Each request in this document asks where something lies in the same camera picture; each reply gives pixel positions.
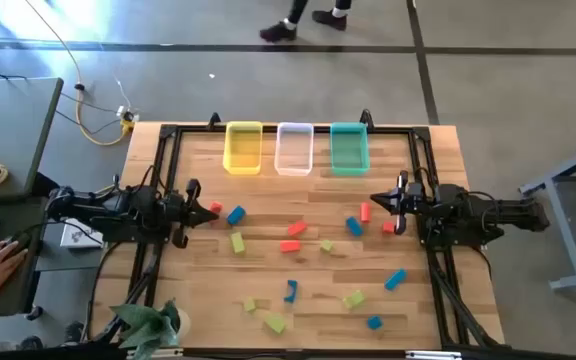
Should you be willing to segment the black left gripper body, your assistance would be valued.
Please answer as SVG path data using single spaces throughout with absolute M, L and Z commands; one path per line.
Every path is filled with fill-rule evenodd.
M 172 243 L 177 248 L 186 248 L 189 238 L 186 234 L 188 227 L 194 228 L 199 225 L 199 202 L 198 197 L 201 186 L 197 179 L 190 179 L 186 186 L 186 197 L 176 192 L 170 193 L 163 200 L 164 217 L 169 222 L 179 223 L 179 227 L 173 231 Z

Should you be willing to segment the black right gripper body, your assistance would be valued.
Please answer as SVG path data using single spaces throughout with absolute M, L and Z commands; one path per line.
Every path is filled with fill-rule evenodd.
M 425 188 L 420 182 L 409 182 L 408 172 L 402 170 L 392 195 L 393 213 L 396 215 L 395 233 L 401 235 L 406 230 L 405 215 L 419 213 L 418 208 L 425 201 Z

